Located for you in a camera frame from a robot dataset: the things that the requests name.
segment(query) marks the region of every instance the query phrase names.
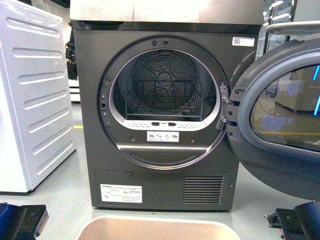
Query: laundry basket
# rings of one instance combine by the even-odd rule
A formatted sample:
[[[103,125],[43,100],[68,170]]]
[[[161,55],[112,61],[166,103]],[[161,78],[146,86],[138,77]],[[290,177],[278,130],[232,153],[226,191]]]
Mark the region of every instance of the laundry basket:
[[[215,221],[101,216],[88,223],[77,240],[240,240]]]

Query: sticker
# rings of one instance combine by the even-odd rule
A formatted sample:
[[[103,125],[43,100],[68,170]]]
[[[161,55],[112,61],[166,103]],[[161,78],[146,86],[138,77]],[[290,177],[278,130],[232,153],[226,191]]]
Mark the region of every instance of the sticker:
[[[146,140],[148,142],[179,142],[178,131],[147,131]]]
[[[100,184],[103,202],[142,203],[142,186]]]
[[[234,36],[232,39],[233,46],[253,47],[255,45],[255,39],[253,37],[239,37]]]

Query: open dryer door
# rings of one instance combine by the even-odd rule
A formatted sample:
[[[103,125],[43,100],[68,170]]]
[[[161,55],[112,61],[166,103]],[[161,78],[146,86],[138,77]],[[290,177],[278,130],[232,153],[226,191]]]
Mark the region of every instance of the open dryer door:
[[[220,123],[245,168],[283,193],[320,200],[320,38],[266,53],[223,102]]]

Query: gray floor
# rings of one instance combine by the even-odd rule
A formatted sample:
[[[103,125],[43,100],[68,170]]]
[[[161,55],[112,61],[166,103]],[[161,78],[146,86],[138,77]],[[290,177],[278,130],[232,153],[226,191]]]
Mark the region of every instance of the gray floor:
[[[82,125],[81,107],[73,104],[74,125]],[[280,231],[268,228],[265,214],[276,208],[293,209],[310,202],[281,193],[255,179],[242,165],[230,212],[143,212],[100,210],[91,206],[83,129],[75,128],[77,151],[62,163],[29,196],[0,195],[13,205],[45,204],[49,220],[37,240],[74,240],[91,219],[103,215],[141,216],[221,222],[241,240],[280,240]]]

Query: vent slats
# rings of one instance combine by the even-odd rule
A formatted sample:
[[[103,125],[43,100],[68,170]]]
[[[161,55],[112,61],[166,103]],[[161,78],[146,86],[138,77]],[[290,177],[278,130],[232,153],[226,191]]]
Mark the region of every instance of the vent slats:
[[[184,204],[219,204],[223,191],[223,176],[185,177]]]

